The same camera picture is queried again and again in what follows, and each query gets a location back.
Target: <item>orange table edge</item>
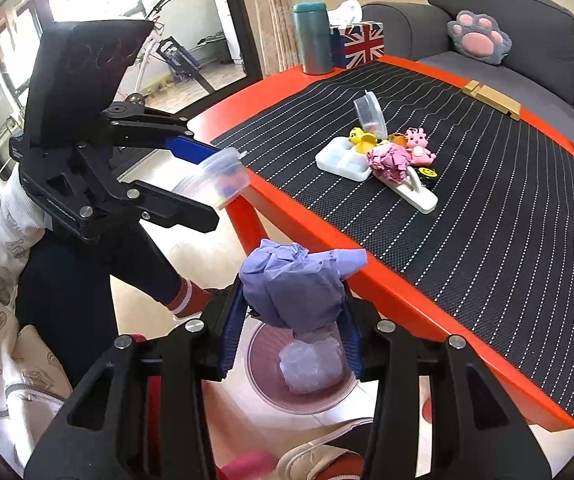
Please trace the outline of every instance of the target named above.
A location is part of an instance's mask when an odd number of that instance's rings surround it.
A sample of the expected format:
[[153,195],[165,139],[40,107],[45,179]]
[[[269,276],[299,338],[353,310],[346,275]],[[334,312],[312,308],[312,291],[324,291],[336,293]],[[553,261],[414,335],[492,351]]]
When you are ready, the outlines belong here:
[[[384,56],[381,61],[414,70],[459,88],[468,83],[462,77],[415,61],[391,56]],[[190,128],[198,140],[211,142],[310,83],[340,72],[335,70],[325,76],[308,76],[302,73],[300,67],[294,67],[209,108],[190,121]],[[521,118],[574,156],[574,144],[545,121],[524,109]],[[249,175],[251,185],[243,193],[244,198],[239,197],[227,206],[227,214],[247,254],[258,247],[261,238],[267,237],[254,208],[292,240],[312,251],[360,248],[354,240],[262,177],[251,171]],[[372,301],[384,316],[400,323],[414,335],[434,340],[443,340],[453,333],[463,335],[496,374],[527,419],[549,431],[574,428],[574,419],[538,386],[371,253],[368,254],[368,265],[354,274],[349,284],[361,297]]]

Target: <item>white plastic tray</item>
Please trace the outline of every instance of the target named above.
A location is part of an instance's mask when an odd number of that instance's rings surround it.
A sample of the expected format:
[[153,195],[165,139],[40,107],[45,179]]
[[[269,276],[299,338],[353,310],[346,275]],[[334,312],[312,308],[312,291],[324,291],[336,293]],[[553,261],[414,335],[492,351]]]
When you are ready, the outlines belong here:
[[334,137],[316,155],[319,170],[328,171],[356,182],[366,180],[371,174],[367,155],[356,152],[347,137]]

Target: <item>yellow rubber duck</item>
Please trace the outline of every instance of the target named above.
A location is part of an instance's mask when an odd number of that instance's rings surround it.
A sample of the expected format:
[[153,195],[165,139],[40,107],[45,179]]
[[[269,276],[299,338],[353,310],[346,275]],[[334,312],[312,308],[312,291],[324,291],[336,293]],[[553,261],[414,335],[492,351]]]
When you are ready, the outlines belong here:
[[378,144],[389,142],[388,140],[379,141],[374,134],[363,132],[361,128],[353,128],[349,132],[349,140],[356,147],[356,152],[366,155],[369,150],[374,149]]

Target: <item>pink bowl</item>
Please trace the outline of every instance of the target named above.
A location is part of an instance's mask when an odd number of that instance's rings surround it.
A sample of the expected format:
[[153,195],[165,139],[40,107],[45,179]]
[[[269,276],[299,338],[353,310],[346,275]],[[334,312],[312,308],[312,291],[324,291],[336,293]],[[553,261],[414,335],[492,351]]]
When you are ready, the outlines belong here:
[[289,391],[279,367],[279,352],[294,341],[291,330],[259,325],[251,336],[245,359],[247,378],[267,404],[294,415],[312,415],[339,404],[355,388],[358,381],[345,362],[343,378],[334,386],[311,394]]

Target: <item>white tissue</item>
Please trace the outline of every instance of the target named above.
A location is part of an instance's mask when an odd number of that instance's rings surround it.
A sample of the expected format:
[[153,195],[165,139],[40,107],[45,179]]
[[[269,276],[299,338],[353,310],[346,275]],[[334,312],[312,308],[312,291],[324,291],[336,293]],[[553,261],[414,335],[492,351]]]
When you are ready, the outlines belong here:
[[278,355],[283,378],[293,394],[323,390],[343,377],[342,353],[335,337],[315,343],[296,340]]
[[351,25],[363,20],[363,8],[358,0],[342,2],[337,9],[328,10],[327,13],[329,15],[329,25],[332,27]]

